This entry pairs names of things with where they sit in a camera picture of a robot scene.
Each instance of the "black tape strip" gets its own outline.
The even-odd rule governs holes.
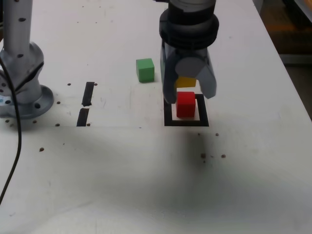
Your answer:
[[[77,127],[86,127],[87,126],[87,119],[89,115],[89,109],[82,108],[79,112]]]
[[[87,82],[86,83],[86,88],[84,90],[84,95],[82,99],[82,105],[85,106],[91,106],[91,99],[92,99],[92,94],[93,94],[93,89],[94,89],[94,82]]]
[[[203,127],[199,120],[173,120],[171,122],[172,127]]]
[[[168,104],[165,99],[164,99],[164,121],[165,121],[165,126],[171,126],[172,125],[171,104]]]
[[[202,94],[196,94],[195,97],[197,99],[198,113],[199,113],[199,119],[201,122],[201,126],[202,127],[209,127],[205,98]]]

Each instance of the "black cable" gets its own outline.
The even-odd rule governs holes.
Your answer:
[[[18,164],[18,161],[19,161],[19,158],[20,158],[20,151],[21,151],[21,122],[20,122],[20,112],[19,112],[19,106],[18,106],[18,102],[17,102],[17,98],[16,98],[15,88],[14,88],[14,85],[13,85],[12,80],[10,78],[10,75],[8,73],[8,70],[6,69],[6,67],[5,67],[1,57],[0,57],[0,65],[1,65],[1,67],[3,69],[3,71],[4,71],[4,74],[6,76],[6,81],[8,82],[8,86],[9,86],[11,92],[12,92],[12,101],[13,101],[14,107],[15,107],[15,114],[16,114],[16,121],[17,121],[17,124],[18,124],[18,135],[19,135],[18,151],[16,153],[16,157],[15,157],[15,160],[14,160],[11,172],[9,174],[9,177],[6,180],[6,183],[4,185],[4,188],[3,188],[1,196],[0,196],[0,205],[1,205],[2,200],[4,198],[4,195],[5,195],[5,192],[6,192],[7,188],[9,187],[10,181],[12,179],[12,176],[14,174],[15,168],[16,168],[16,166]]]

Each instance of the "white table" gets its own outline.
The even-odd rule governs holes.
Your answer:
[[[252,1],[217,1],[209,128],[163,126],[165,8],[151,0],[34,1],[32,40],[45,54],[39,79],[61,104],[37,124],[23,122],[0,234],[311,233],[311,120]],[[142,58],[154,60],[155,83],[139,84]],[[88,81],[98,83],[91,126],[79,128]],[[4,121],[1,188],[17,147],[14,120]]]

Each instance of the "red cube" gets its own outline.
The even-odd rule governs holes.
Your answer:
[[[194,92],[178,92],[176,101],[176,116],[178,118],[194,118],[196,98]]]

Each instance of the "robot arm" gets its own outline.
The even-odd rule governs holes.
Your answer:
[[[32,3],[32,0],[3,1],[4,38],[0,57],[12,79],[21,118],[42,115],[54,101],[52,91],[38,81],[44,62],[41,49],[30,42]],[[3,71],[0,72],[0,95],[0,117],[15,117]]]
[[[215,0],[156,0],[168,3],[160,17],[161,73],[168,103],[176,102],[180,77],[197,79],[206,98],[216,94],[216,80],[207,47],[216,39],[219,21]]]

